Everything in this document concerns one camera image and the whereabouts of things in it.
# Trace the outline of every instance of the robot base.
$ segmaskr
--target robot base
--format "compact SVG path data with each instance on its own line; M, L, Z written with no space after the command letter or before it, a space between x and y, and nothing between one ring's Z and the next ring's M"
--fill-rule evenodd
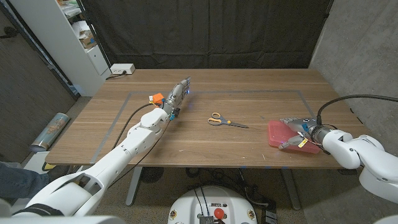
M201 188L197 188L183 194L177 199L170 209L167 223L199 224L202 210L205 217L211 216L216 220L216 217L220 216L220 209L224 211L224 217L221 220L227 224L257 223L252 205L240 194L220 186L204 186L202 189L203 193Z

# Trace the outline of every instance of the person's leg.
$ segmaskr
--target person's leg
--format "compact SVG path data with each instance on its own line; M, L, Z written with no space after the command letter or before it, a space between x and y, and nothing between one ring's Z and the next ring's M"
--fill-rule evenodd
M0 163L0 197L32 198L49 184L48 174L10 168Z

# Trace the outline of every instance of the scissors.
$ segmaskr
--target scissors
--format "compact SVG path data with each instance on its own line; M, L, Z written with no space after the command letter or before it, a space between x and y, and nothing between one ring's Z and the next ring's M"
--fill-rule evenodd
M246 125L238 124L238 123L234 123L229 120L226 120L224 117L222 117L221 114L219 114L217 112L212 113L211 118L209 118L207 120L207 122L214 126L219 126L219 125L225 124L225 125L236 126L236 127L241 127L241 128L248 128Z

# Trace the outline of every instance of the power strip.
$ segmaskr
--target power strip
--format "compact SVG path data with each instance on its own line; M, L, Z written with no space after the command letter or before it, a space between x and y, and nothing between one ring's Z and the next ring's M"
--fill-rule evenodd
M112 65L111 72L113 75L120 75L123 71L126 71L126 74L132 74L135 69L133 63L116 63Z

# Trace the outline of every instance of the black backdrop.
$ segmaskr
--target black backdrop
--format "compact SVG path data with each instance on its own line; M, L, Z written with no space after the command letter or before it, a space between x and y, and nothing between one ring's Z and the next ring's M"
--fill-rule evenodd
M82 0L113 63L307 68L330 0Z

